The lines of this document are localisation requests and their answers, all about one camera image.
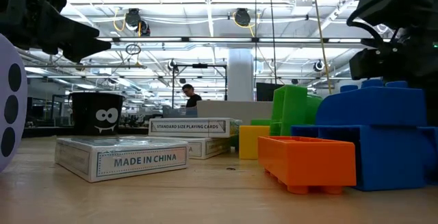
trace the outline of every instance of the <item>blue lego brick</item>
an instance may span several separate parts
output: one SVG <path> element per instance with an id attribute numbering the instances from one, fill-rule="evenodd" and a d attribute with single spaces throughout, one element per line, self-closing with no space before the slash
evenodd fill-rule
<path id="1" fill-rule="evenodd" d="M 438 127 L 421 127 L 427 137 L 421 144 L 424 174 L 429 184 L 438 184 Z"/>
<path id="2" fill-rule="evenodd" d="M 395 190 L 425 185 L 419 144 L 427 141 L 420 129 L 369 125 L 292 126 L 292 136 L 353 142 L 358 190 Z"/>
<path id="3" fill-rule="evenodd" d="M 342 88 L 326 97 L 316 113 L 316 125 L 403 125 L 427 126 L 423 90 L 405 88 L 406 82 L 380 80 L 362 83 L 362 88 Z"/>

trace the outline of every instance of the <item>desk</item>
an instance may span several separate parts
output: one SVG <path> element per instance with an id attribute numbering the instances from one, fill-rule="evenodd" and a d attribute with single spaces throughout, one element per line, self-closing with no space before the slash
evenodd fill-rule
<path id="1" fill-rule="evenodd" d="M 293 195 L 237 154 L 91 184 L 54 164 L 54 148 L 54 137 L 23 140 L 0 173 L 1 224 L 438 223 L 438 187 Z"/>

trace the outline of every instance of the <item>white pillar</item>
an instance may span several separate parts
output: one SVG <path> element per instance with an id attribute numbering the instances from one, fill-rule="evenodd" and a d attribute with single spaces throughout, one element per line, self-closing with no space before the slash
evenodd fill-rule
<path id="1" fill-rule="evenodd" d="M 254 60 L 251 49 L 229 49 L 228 100 L 254 101 Z"/>

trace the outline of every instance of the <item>cartoon face on mug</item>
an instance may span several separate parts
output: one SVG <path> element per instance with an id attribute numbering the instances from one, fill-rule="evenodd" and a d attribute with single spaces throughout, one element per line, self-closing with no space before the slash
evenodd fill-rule
<path id="1" fill-rule="evenodd" d="M 114 131 L 117 118 L 118 118 L 118 110 L 116 108 L 110 108 L 108 111 L 107 110 L 99 110 L 96 112 L 96 119 L 98 121 L 100 121 L 100 124 L 104 125 L 104 124 L 106 124 L 105 121 L 107 121 L 109 123 L 108 125 L 112 125 L 112 126 L 111 127 L 94 126 L 94 127 L 99 129 L 99 133 L 102 133 L 102 131 L 109 130 L 109 129 Z"/>

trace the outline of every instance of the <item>black dot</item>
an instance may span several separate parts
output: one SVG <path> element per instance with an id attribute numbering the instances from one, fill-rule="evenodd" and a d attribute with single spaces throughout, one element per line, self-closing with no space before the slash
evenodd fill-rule
<path id="1" fill-rule="evenodd" d="M 18 99 L 15 95 L 10 95 L 5 105 L 5 120 L 9 124 L 15 122 L 18 116 Z"/>
<path id="2" fill-rule="evenodd" d="M 1 153 L 4 157 L 8 157 L 15 145 L 15 132 L 11 127 L 6 128 L 1 139 Z"/>
<path id="3" fill-rule="evenodd" d="M 16 92 L 21 86 L 21 69 L 17 63 L 13 63 L 9 68 L 9 87 Z"/>

